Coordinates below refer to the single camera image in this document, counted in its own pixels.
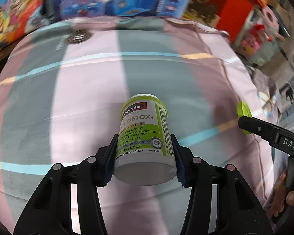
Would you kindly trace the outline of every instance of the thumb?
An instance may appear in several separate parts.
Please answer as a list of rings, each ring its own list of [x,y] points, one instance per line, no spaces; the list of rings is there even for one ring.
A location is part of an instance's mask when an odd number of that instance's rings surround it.
[[[294,206],[294,191],[289,192],[289,194],[286,197],[286,203],[289,206]]]

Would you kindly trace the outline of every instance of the white bottle bottom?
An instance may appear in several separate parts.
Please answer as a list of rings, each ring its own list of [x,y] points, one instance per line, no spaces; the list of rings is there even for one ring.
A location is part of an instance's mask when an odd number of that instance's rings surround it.
[[[113,174],[124,183],[155,185],[174,178],[176,164],[175,160],[163,155],[129,155],[115,161]]]

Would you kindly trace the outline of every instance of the round seal on label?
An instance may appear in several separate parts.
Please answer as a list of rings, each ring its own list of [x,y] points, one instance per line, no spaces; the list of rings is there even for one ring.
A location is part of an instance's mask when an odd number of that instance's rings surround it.
[[[162,149],[163,148],[163,142],[158,137],[151,138],[150,145],[155,149]]]
[[[79,43],[82,43],[82,42],[89,40],[91,36],[92,36],[92,34],[90,32],[88,32],[87,30],[79,30],[79,31],[76,31],[75,33],[71,34],[66,39],[66,41],[69,44],[79,44]]]

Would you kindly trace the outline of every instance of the screw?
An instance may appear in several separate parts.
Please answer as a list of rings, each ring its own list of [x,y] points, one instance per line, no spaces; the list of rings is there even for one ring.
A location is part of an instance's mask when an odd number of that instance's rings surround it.
[[[201,163],[201,159],[199,157],[194,157],[193,162],[196,164],[199,164],[199,163]]]
[[[58,170],[58,169],[60,169],[61,168],[61,164],[55,164],[54,166],[53,166],[53,169],[54,170]]]
[[[227,168],[229,171],[233,171],[233,170],[235,170],[235,167],[234,167],[232,164],[226,166],[226,168]]]
[[[87,161],[88,161],[90,164],[92,164],[92,163],[94,163],[95,161],[97,161],[97,158],[94,157],[94,156],[91,156],[91,157],[88,157]]]

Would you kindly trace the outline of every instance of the striped tablecloth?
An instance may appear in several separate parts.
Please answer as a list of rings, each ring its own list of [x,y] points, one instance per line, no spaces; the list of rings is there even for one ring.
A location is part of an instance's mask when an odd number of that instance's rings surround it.
[[[81,29],[92,37],[66,42]],[[123,103],[140,93],[164,102],[181,145],[212,165],[236,165],[265,204],[274,183],[271,149],[239,129],[236,105],[244,100],[254,116],[266,116],[225,35],[188,20],[106,16],[55,23],[22,40],[0,75],[2,223],[13,231],[53,163],[76,164],[108,145]],[[98,193],[109,234],[174,235],[190,190],[176,178],[138,187],[113,177]],[[72,215],[78,231],[74,197]]]

